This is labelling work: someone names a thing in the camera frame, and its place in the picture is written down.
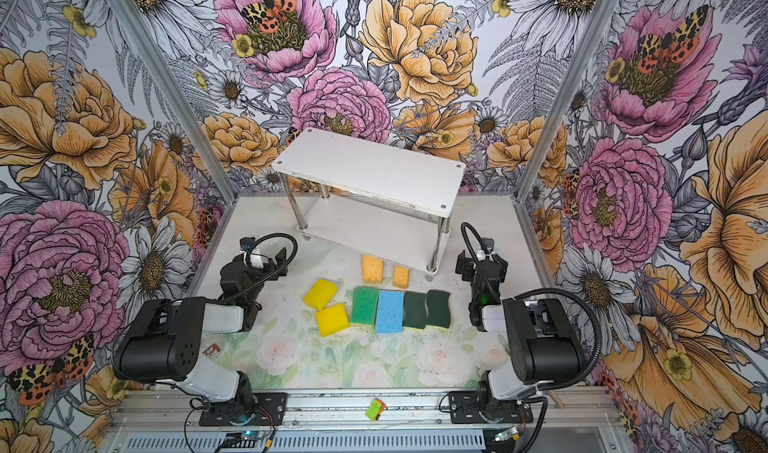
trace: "white shelf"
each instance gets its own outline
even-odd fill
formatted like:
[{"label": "white shelf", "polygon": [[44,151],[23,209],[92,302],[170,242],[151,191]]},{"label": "white shelf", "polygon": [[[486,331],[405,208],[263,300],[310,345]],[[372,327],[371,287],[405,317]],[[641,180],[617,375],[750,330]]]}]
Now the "white shelf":
[{"label": "white shelf", "polygon": [[464,163],[307,128],[272,163],[304,178],[447,218]]},{"label": "white shelf", "polygon": [[[318,198],[304,218],[305,235],[428,273],[437,224],[334,194]],[[448,233],[441,240],[437,268],[448,244]]]}]

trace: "green sponge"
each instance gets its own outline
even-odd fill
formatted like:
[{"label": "green sponge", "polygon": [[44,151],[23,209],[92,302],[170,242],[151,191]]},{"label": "green sponge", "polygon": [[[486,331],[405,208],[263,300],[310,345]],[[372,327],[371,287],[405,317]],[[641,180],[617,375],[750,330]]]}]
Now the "green sponge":
[{"label": "green sponge", "polygon": [[304,295],[303,302],[314,309],[323,309],[331,301],[339,288],[327,279],[318,279],[310,291]]},{"label": "green sponge", "polygon": [[317,329],[320,337],[326,337],[343,329],[350,328],[350,321],[346,318],[346,310],[341,303],[329,306],[315,313]]},{"label": "green sponge", "polygon": [[427,325],[442,329],[451,327],[451,308],[448,306],[450,295],[439,289],[427,292]]},{"label": "green sponge", "polygon": [[376,319],[376,307],[379,305],[379,289],[370,286],[358,286],[352,297],[352,318],[355,325],[372,325]]},{"label": "green sponge", "polygon": [[403,300],[402,327],[410,329],[424,329],[427,326],[427,307],[424,293],[406,292]]}]

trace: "sponge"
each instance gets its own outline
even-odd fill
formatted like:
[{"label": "sponge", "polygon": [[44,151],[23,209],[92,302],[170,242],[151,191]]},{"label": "sponge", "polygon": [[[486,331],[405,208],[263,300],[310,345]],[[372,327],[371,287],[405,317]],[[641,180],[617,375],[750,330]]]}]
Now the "sponge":
[{"label": "sponge", "polygon": [[362,281],[379,284],[382,282],[384,262],[375,256],[362,256]]},{"label": "sponge", "polygon": [[427,292],[427,325],[441,329],[451,327],[451,308],[448,306],[450,295],[439,289],[430,289]]},{"label": "sponge", "polygon": [[346,310],[341,303],[315,313],[315,319],[322,338],[350,328],[350,321],[346,318]]},{"label": "sponge", "polygon": [[358,286],[352,297],[353,325],[373,325],[376,307],[379,305],[379,290],[371,286]]},{"label": "sponge", "polygon": [[395,274],[392,275],[392,286],[396,288],[408,288],[408,273],[411,270],[395,265]]},{"label": "sponge", "polygon": [[403,301],[402,327],[409,329],[424,329],[427,326],[427,307],[425,293],[406,292]]},{"label": "sponge", "polygon": [[379,309],[376,311],[376,332],[402,333],[401,291],[383,289],[379,292]]},{"label": "sponge", "polygon": [[303,302],[314,309],[323,309],[336,294],[338,288],[327,279],[318,279],[310,291],[304,295]]}]

